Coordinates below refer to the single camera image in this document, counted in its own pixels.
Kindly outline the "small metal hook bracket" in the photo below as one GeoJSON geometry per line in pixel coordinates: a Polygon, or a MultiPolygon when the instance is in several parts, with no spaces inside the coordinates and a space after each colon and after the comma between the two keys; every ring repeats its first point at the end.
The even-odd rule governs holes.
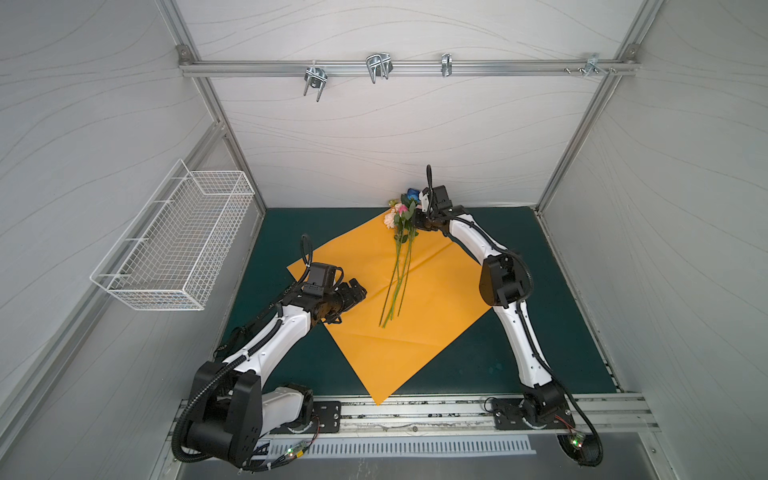
{"type": "Polygon", "coordinates": [[[444,53],[441,56],[441,75],[448,78],[452,75],[453,59],[450,53],[444,53]]]}

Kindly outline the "blue fake flower stem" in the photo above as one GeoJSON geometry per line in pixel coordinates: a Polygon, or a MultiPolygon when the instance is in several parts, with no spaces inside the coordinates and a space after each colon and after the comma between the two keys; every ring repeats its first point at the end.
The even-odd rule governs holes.
{"type": "Polygon", "coordinates": [[[412,241],[418,235],[415,221],[416,213],[421,209],[421,194],[420,190],[409,188],[401,195],[400,225],[402,243],[412,241]]]}

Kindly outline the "middle metal U-bolt clamp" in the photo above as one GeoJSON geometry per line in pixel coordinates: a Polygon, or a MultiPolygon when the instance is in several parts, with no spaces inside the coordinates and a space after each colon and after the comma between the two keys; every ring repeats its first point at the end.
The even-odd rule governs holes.
{"type": "Polygon", "coordinates": [[[365,65],[373,84],[377,82],[378,78],[388,80],[393,70],[391,55],[385,52],[369,55],[365,60],[365,65]]]}

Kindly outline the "aluminium cross rail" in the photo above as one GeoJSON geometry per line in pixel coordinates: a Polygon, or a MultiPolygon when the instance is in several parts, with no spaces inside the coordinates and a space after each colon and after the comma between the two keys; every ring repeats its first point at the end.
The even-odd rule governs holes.
{"type": "MultiPolygon", "coordinates": [[[[576,69],[584,65],[586,58],[555,60],[467,60],[452,55],[453,68],[450,77],[520,77],[520,76],[570,76],[565,68],[576,69]]],[[[427,60],[403,60],[392,58],[392,77],[440,77],[441,56],[427,60]]],[[[205,78],[302,78],[308,67],[317,66],[325,70],[328,78],[370,77],[365,60],[194,60],[189,54],[179,56],[179,68],[186,77],[205,78]]],[[[614,67],[618,73],[613,76],[634,75],[641,64],[634,57],[600,59],[604,67],[614,67]]]]}

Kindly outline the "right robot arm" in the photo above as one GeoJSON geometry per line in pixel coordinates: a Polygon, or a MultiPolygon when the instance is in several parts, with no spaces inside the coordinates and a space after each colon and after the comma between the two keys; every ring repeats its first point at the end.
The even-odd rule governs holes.
{"type": "Polygon", "coordinates": [[[444,186],[419,193],[425,205],[415,214],[416,228],[440,231],[459,243],[481,265],[479,292],[499,318],[513,351],[523,392],[523,421],[543,429],[568,407],[563,386],[546,362],[530,321],[526,301],[533,279],[522,257],[497,242],[463,207],[455,206],[444,186]]]}

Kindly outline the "metal u-bolt clamp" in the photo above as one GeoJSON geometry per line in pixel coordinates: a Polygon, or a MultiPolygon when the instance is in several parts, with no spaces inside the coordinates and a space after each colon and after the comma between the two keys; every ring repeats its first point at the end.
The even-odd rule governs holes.
{"type": "Polygon", "coordinates": [[[305,71],[304,81],[303,95],[306,96],[309,90],[313,89],[316,91],[315,101],[319,102],[328,81],[325,70],[317,66],[308,67],[305,71]]]}
{"type": "Polygon", "coordinates": [[[378,78],[388,80],[393,70],[391,55],[385,52],[369,55],[365,60],[365,65],[373,84],[377,82],[378,78]]]}

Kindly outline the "left metal U-bolt clamp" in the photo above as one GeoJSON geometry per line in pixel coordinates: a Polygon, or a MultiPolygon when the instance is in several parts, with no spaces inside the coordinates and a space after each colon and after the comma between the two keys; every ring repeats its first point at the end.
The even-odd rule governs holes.
{"type": "Polygon", "coordinates": [[[328,81],[325,70],[317,66],[308,67],[305,71],[304,81],[303,95],[306,96],[309,90],[313,89],[316,91],[315,101],[319,102],[328,81]]]}

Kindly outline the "dark pink fake flower stem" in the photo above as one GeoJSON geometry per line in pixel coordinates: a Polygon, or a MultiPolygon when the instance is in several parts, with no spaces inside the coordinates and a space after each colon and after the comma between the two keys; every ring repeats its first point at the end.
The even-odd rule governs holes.
{"type": "Polygon", "coordinates": [[[412,241],[403,243],[402,245],[402,256],[400,261],[399,279],[396,281],[396,284],[395,284],[396,290],[394,294],[393,308],[391,310],[392,318],[399,316],[403,308],[405,291],[407,288],[407,283],[408,283],[408,278],[410,273],[410,266],[411,266],[411,261],[413,256],[413,243],[415,238],[412,241]]]}

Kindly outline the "peach fake flower stem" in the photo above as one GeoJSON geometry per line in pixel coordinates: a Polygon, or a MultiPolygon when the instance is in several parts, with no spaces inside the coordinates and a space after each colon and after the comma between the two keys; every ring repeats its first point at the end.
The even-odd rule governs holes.
{"type": "Polygon", "coordinates": [[[387,289],[384,305],[381,312],[381,318],[379,321],[379,326],[381,328],[385,328],[389,320],[392,318],[391,310],[393,308],[394,294],[396,290],[395,284],[396,284],[396,281],[399,279],[400,261],[402,256],[402,245],[403,245],[403,235],[404,235],[404,227],[403,227],[403,220],[402,220],[403,208],[404,208],[404,205],[402,203],[400,202],[393,203],[391,205],[391,210],[385,215],[385,218],[384,218],[385,225],[389,229],[392,229],[394,231],[395,250],[394,250],[394,266],[390,276],[388,289],[387,289]]]}

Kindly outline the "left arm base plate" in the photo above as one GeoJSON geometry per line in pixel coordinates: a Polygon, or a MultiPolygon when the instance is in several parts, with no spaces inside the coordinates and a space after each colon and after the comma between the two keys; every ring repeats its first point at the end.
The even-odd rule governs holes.
{"type": "Polygon", "coordinates": [[[304,405],[296,420],[283,424],[270,431],[271,434],[336,434],[340,431],[341,403],[339,401],[313,402],[304,405]]]}

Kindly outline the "orange wrapping paper sheet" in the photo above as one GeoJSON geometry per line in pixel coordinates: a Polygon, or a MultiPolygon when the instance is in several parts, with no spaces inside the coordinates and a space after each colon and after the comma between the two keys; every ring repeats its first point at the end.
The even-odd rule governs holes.
{"type": "Polygon", "coordinates": [[[380,404],[488,310],[478,292],[479,264],[439,232],[423,232],[399,316],[385,328],[381,312],[394,266],[393,231],[376,210],[287,209],[286,225],[319,243],[316,260],[356,278],[367,298],[342,322],[320,326],[280,365],[283,379],[320,392],[366,393],[380,404]]]}

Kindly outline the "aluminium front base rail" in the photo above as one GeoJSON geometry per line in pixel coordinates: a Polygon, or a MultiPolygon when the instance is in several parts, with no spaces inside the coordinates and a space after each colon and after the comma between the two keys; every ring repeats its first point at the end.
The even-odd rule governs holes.
{"type": "MultiPolygon", "coordinates": [[[[492,411],[494,399],[503,394],[394,395],[377,405],[369,396],[318,396],[318,402],[338,402],[340,408],[325,420],[320,437],[428,437],[499,436],[497,427],[505,420],[492,411]]],[[[555,419],[542,429],[531,429],[514,419],[510,434],[566,434],[570,427],[587,433],[591,421],[602,435],[612,433],[659,432],[661,430],[645,398],[638,393],[577,394],[577,412],[566,409],[565,423],[555,419]]]]}

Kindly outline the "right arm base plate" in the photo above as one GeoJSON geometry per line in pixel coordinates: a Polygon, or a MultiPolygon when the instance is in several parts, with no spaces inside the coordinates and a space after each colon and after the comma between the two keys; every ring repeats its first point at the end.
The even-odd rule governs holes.
{"type": "Polygon", "coordinates": [[[556,406],[545,412],[537,409],[534,402],[526,397],[488,397],[483,410],[493,418],[496,430],[570,430],[575,420],[567,404],[556,406]]]}

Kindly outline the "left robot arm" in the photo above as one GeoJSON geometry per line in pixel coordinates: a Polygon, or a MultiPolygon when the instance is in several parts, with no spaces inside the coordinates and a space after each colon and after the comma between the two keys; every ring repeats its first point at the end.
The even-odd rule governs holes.
{"type": "Polygon", "coordinates": [[[261,438],[274,429],[314,424],[311,389],[287,384],[271,392],[264,384],[292,347],[321,323],[338,323],[361,303],[366,289],[342,268],[313,262],[268,307],[272,319],[242,347],[196,372],[187,405],[171,435],[171,451],[182,463],[208,459],[243,471],[262,472],[294,461],[309,447],[303,441],[268,461],[257,455],[261,438]]]}

